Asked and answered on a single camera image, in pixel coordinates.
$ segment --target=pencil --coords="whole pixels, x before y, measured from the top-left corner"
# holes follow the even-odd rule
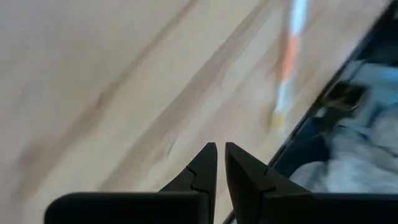
[[[280,81],[273,117],[274,127],[278,131],[282,131],[285,128],[285,118],[290,106],[288,101],[289,85],[296,71],[295,67],[297,66],[297,55],[299,54],[301,35],[305,25],[307,3],[308,0],[292,0],[287,43],[279,73]]]

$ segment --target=wooden surface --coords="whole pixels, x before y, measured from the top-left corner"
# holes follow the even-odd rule
[[[42,223],[76,191],[156,191],[209,141],[268,162],[388,0],[311,0],[284,134],[275,101],[287,0],[0,2],[0,218]]]

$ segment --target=gray fabric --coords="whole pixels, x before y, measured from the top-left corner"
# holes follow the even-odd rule
[[[370,87],[369,99],[325,136],[330,160],[305,164],[290,178],[308,190],[398,194],[398,70],[365,66],[354,81]]]

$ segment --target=light wooden board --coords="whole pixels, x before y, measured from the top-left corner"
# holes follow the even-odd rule
[[[288,131],[269,116],[288,1],[0,3],[0,208],[40,223],[76,191],[156,191],[209,141],[275,154],[387,0],[311,0]]]

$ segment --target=wood grain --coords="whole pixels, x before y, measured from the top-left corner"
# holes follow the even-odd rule
[[[156,191],[209,141],[275,154],[388,0],[312,0],[288,131],[269,116],[287,0],[0,3],[0,215],[76,191]]]

